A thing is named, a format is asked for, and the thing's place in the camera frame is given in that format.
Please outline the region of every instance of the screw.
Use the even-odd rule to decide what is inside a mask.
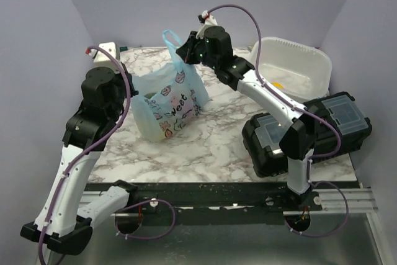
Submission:
[[[150,206],[152,206],[153,208],[157,207],[157,205],[159,205],[158,201],[152,201],[150,202]]]
[[[321,198],[320,197],[314,197],[313,202],[316,205],[321,205]]]
[[[267,206],[273,206],[274,205],[273,199],[270,198],[270,197],[266,198],[265,201],[266,201],[266,205]]]

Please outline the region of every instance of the cartoon print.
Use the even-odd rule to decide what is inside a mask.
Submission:
[[[194,115],[198,116],[201,111],[201,107],[198,105],[194,105]]]
[[[195,94],[194,89],[191,89],[190,90],[190,98],[191,98],[192,101],[195,102],[197,100],[197,98],[194,96],[194,94]]]
[[[186,118],[189,112],[193,109],[192,103],[187,100],[187,97],[184,94],[181,94],[179,99],[176,96],[172,96],[170,103],[172,106],[171,114],[178,115],[182,118]]]
[[[163,96],[167,96],[170,92],[171,92],[171,86],[168,85],[168,86],[166,86],[166,87],[163,88],[163,90],[161,91],[161,94],[162,94]]]
[[[190,109],[189,111],[187,111],[186,113],[184,113],[184,114],[182,115],[182,119],[188,120],[188,119],[191,118],[191,116],[193,116],[193,109]]]
[[[181,119],[177,119],[174,123],[174,130],[177,132],[179,130],[182,130],[186,124],[183,122]]]
[[[176,74],[175,82],[182,84],[185,80],[185,71],[181,71],[181,73]]]
[[[156,101],[151,101],[149,99],[144,99],[144,101],[151,107],[152,109],[161,110],[161,107],[156,104]]]
[[[162,119],[162,116],[160,113],[153,113],[153,115],[156,117],[156,120]]]
[[[166,132],[164,133],[164,135],[166,136],[166,138],[171,138],[172,132],[169,129],[167,129]]]
[[[164,132],[171,127],[168,121],[160,122],[159,125]]]

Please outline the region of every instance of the black metal frame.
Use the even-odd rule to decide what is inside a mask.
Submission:
[[[357,181],[334,182],[344,189],[359,188]],[[85,191],[105,192],[111,183],[88,183]],[[287,188],[286,182],[216,182],[216,183],[135,183],[138,200],[152,198],[168,201],[177,212],[176,225],[247,225],[265,223],[283,225],[283,211],[288,211],[285,202],[277,202],[277,192]],[[319,186],[319,189],[330,187]],[[299,209],[310,206],[311,210],[321,210],[313,204],[317,192],[309,193]],[[266,204],[266,198],[274,198],[273,205]],[[209,207],[220,207],[218,210]],[[138,209],[131,213],[138,214]],[[144,226],[166,226],[171,222],[171,213],[166,205],[159,204],[155,209],[147,205],[142,208]],[[119,225],[128,228],[131,217],[117,217]]]

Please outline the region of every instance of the toolbox lid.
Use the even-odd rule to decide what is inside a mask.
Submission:
[[[255,129],[255,134],[262,148],[270,146],[272,151],[279,150],[279,142],[286,130],[270,114],[258,118],[257,121],[260,126]]]
[[[363,113],[347,95],[322,101],[342,135],[368,128]]]

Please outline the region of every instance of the stainless steel surface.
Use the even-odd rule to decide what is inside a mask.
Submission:
[[[311,233],[324,233],[342,222],[343,215],[314,215]],[[340,233],[320,239],[291,234],[284,226],[176,227],[157,241],[116,237],[114,218],[93,234],[79,256],[62,265],[381,265],[366,215],[353,214]],[[166,229],[144,227],[141,234]]]
[[[378,214],[368,213],[367,218],[382,263],[384,265],[395,265],[389,242],[385,231],[382,229]]]

